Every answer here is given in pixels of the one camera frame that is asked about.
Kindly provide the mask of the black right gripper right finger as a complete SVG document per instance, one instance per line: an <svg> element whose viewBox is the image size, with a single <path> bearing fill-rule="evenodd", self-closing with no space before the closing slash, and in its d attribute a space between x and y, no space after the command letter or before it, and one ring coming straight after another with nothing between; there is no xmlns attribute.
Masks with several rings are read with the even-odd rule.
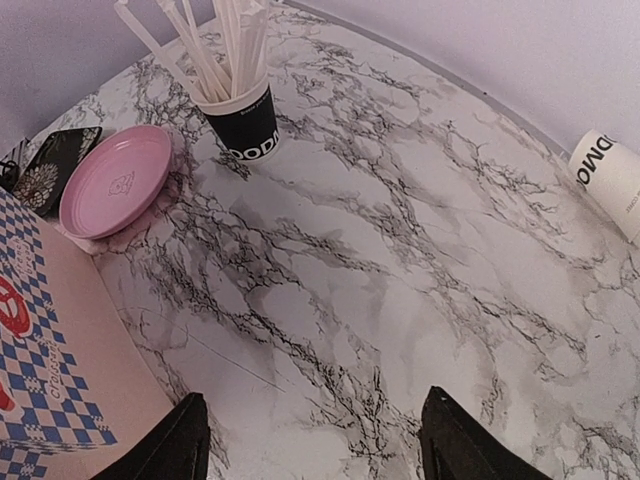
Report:
<svg viewBox="0 0 640 480"><path fill-rule="evenodd" d="M431 387L424 402L420 445L427 479L549 478L503 446L440 386Z"/></svg>

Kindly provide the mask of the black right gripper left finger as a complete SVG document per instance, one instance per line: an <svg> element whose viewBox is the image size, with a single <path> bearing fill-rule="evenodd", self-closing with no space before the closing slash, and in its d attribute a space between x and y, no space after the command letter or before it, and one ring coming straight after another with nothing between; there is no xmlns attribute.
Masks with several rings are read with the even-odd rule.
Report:
<svg viewBox="0 0 640 480"><path fill-rule="evenodd" d="M94 479L206 479L208 458L207 405L201 393L189 393L128 453Z"/></svg>

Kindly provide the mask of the blue checkered paper bag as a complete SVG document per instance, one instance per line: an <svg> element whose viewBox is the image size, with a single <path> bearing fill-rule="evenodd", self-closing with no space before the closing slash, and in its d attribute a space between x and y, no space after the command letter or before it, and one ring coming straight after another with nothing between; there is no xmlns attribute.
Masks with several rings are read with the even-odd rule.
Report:
<svg viewBox="0 0 640 480"><path fill-rule="evenodd" d="M3 193L2 477L91 477L171 407L92 258Z"/></svg>

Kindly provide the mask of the stack of white paper cups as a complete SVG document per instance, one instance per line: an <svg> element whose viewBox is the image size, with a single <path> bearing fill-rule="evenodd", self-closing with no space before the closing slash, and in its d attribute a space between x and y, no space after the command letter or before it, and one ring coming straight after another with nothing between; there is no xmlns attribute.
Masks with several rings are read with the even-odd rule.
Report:
<svg viewBox="0 0 640 480"><path fill-rule="evenodd" d="M626 239L639 245L639 154L596 130L574 149L568 169Z"/></svg>

